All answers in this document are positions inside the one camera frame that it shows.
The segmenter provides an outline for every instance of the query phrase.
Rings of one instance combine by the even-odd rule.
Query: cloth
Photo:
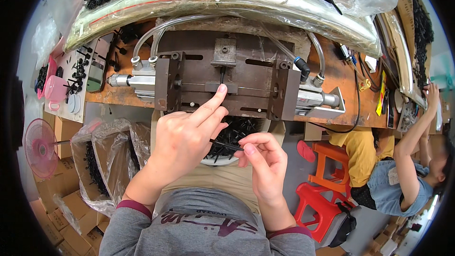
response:
[[[220,189],[236,196],[253,212],[259,214],[258,198],[253,193],[253,166],[238,167],[238,161],[226,166],[200,163],[193,171],[166,186],[161,195],[186,187]]]
[[[158,217],[140,203],[122,201],[101,241],[105,255],[304,255],[315,256],[306,227],[266,237],[240,199],[218,189],[170,192]]]
[[[344,131],[350,129],[350,126],[332,125],[329,128]],[[362,187],[367,184],[376,162],[394,155],[395,137],[393,135],[389,136],[384,151],[376,156],[371,128],[356,127],[347,134],[337,134],[332,131],[327,131],[327,133],[330,135],[329,143],[339,147],[346,146],[351,187]]]
[[[387,215],[412,216],[425,206],[433,196],[433,187],[425,182],[421,176],[425,177],[429,173],[429,168],[424,168],[416,163],[414,163],[414,167],[418,173],[419,193],[412,205],[406,211],[401,211],[400,197],[403,192],[398,180],[395,161],[382,160],[376,164],[367,185],[378,211]]]
[[[371,193],[367,184],[363,185],[362,187],[351,188],[351,197],[360,206],[376,210],[376,203],[371,197]]]

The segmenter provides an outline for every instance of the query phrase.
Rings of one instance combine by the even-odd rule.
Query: yellow label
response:
[[[384,101],[385,95],[385,80],[385,71],[382,71],[381,92],[379,93],[378,105],[376,106],[376,114],[378,114],[378,116],[381,116],[382,112],[382,102]]]

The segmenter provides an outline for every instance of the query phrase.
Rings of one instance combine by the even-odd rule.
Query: person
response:
[[[376,150],[371,128],[358,127],[350,133],[328,131],[331,144],[346,147],[351,196],[359,205],[388,215],[412,216],[444,189],[452,167],[453,146],[442,134],[428,139],[438,107],[438,86],[433,83],[425,86],[424,94],[427,111],[396,146],[389,129],[379,132]],[[417,143],[420,164],[411,158]]]
[[[226,93],[221,84],[194,113],[174,112],[158,120],[155,149],[113,213],[100,256],[315,255],[310,231],[296,226],[283,197],[287,155],[272,134],[239,141],[244,151],[235,153],[236,169],[249,176],[232,166],[216,166],[211,169],[228,170],[199,178],[198,187],[176,185],[198,179],[192,173],[210,150],[209,139],[228,126],[221,122],[228,111],[220,106]],[[219,185],[230,177],[239,184]]]

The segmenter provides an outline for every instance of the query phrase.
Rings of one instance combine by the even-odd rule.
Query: pink plastic cup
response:
[[[44,85],[44,96],[49,101],[49,109],[51,111],[57,111],[60,109],[60,101],[66,98],[67,88],[64,85],[68,85],[66,80],[61,77],[51,75],[49,76],[46,84]]]

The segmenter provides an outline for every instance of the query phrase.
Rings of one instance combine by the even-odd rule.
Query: black cable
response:
[[[359,102],[359,111],[357,112],[357,120],[355,121],[354,126],[351,129],[346,130],[346,131],[337,131],[337,130],[333,130],[333,129],[330,129],[330,128],[326,128],[326,127],[321,126],[321,125],[319,125],[317,123],[312,123],[312,122],[309,122],[309,123],[314,124],[314,125],[316,125],[318,127],[321,127],[321,128],[325,128],[326,130],[332,131],[332,132],[337,133],[337,134],[347,134],[347,133],[352,132],[354,130],[354,128],[356,128],[357,125],[359,124],[359,119],[360,119],[360,90],[359,90],[359,84],[357,82],[357,72],[356,71],[354,71],[354,78],[355,78],[355,87],[357,89],[357,100]]]
[[[371,75],[369,74],[369,70],[365,66],[365,64],[364,64],[364,62],[362,60],[362,57],[360,56],[360,53],[358,53],[358,54],[359,54],[359,64],[360,64],[360,68],[362,69],[362,73],[364,73],[363,69],[365,69],[365,71],[367,72],[368,77],[370,78],[370,82],[371,82],[372,86],[374,86],[374,88],[375,88],[373,90],[373,87],[370,87],[371,91],[373,91],[374,93],[378,93],[381,88],[378,85],[376,85],[376,83],[374,83],[373,79],[371,78]]]

